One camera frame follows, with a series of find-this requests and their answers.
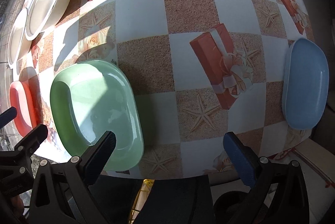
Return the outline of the green oval plate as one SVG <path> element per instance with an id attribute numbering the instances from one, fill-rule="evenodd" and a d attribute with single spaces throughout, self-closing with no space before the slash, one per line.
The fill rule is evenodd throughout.
<path id="1" fill-rule="evenodd" d="M 60 71 L 50 88 L 50 108 L 58 136 L 71 156 L 81 156 L 111 131 L 116 147 L 108 171 L 136 166 L 144 139 L 135 97 L 125 74 L 105 60 L 88 60 Z"/>

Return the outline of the cream round bowl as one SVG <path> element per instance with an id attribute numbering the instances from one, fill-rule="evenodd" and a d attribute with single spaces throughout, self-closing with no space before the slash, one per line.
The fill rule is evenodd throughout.
<path id="1" fill-rule="evenodd" d="M 70 0 L 32 0 L 27 14 L 25 36 L 34 40 L 37 35 L 55 26 L 68 7 Z"/>

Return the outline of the red oval plate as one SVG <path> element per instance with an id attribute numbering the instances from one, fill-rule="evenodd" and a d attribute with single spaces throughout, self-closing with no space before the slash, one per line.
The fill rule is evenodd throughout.
<path id="1" fill-rule="evenodd" d="M 25 83 L 15 81 L 10 85 L 9 94 L 10 104 L 17 110 L 14 124 L 18 133 L 25 137 L 37 126 L 30 89 Z"/>

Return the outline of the cream bowl near edge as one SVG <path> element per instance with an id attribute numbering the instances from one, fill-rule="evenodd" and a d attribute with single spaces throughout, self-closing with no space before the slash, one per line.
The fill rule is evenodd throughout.
<path id="1" fill-rule="evenodd" d="M 27 15 L 28 9 L 26 7 L 22 8 L 10 32 L 7 60 L 11 69 L 30 51 L 31 40 L 28 40 L 25 35 Z"/>

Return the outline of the patterned checkered tablecloth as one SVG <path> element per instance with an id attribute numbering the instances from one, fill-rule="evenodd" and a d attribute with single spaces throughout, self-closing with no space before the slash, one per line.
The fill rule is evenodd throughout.
<path id="1" fill-rule="evenodd" d="M 141 161 L 121 176 L 176 179 L 231 171 L 223 136 L 258 155 L 283 157 L 307 139 L 282 114 L 289 46 L 313 32 L 303 0 L 70 0 L 15 77 L 31 86 L 49 136 L 37 155 L 65 162 L 50 88 L 80 61 L 116 64 L 131 84 L 144 139 Z"/>

